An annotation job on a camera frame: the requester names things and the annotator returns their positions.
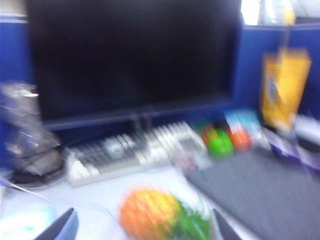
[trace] blue cubicle wall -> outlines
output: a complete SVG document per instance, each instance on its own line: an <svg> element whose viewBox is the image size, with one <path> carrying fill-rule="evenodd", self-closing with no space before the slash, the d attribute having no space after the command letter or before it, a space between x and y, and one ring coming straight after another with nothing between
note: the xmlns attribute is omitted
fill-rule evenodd
<svg viewBox="0 0 320 240"><path fill-rule="evenodd" d="M10 80L33 82L27 27L23 21L0 24L0 83ZM246 26L240 32L232 80L235 106L255 109L259 107L262 55L264 52L274 52L278 49L282 32L281 27L261 26ZM317 108L320 103L320 97L318 97L320 69L317 68L320 63L320 47L318 43L320 43L320 26L295 27L292 30L290 45L307 47L313 61L299 112L320 118L320 109ZM216 112L221 108L232 106L222 105L216 108ZM206 111L200 110L196 114L201 116ZM0 121L0 160L6 158L3 145L6 136L7 127Z"/></svg>

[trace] keyboard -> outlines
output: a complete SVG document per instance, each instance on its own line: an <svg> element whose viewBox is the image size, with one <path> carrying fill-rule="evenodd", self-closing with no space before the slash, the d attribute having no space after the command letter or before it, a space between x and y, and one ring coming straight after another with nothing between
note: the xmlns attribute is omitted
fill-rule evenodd
<svg viewBox="0 0 320 240"><path fill-rule="evenodd" d="M176 150L204 153L201 137L186 123L120 134L66 148L66 176L72 186L168 165Z"/></svg>

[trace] black screen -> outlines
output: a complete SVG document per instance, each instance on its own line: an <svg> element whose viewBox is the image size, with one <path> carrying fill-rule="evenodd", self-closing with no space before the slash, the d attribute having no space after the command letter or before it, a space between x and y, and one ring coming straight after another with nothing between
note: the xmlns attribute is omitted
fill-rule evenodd
<svg viewBox="0 0 320 240"><path fill-rule="evenodd" d="M240 0L28 0L27 10L45 121L229 89Z"/></svg>

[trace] mouse pad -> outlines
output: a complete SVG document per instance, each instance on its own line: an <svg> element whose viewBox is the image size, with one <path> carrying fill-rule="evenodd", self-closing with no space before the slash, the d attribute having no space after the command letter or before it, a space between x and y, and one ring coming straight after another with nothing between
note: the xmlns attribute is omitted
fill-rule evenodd
<svg viewBox="0 0 320 240"><path fill-rule="evenodd" d="M251 150L187 180L265 240L320 239L320 173Z"/></svg>

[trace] desk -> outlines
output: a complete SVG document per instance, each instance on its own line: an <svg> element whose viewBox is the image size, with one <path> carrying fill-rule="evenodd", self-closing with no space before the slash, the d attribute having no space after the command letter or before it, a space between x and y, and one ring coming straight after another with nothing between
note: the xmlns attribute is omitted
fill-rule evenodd
<svg viewBox="0 0 320 240"><path fill-rule="evenodd" d="M65 204L50 204L26 192L6 189L2 196L1 217L18 214L27 209L40 208L48 204L55 209L56 215L59 216L69 207L74 206L79 216L77 240L127 240L128 238L121 228L117 226L115 220L106 214L107 211L90 210L75 205L88 206L89 208L93 205L103 206L117 218L119 204L123 201L126 192L134 186L150 186L168 190L191 206L199 204L198 191L189 185L185 177L177 173L173 167L165 166L78 187L71 187L63 180L54 186L34 191L52 202ZM205 196L202 197L211 208L216 208L222 213L242 239L258 239L214 202L206 199Z"/></svg>

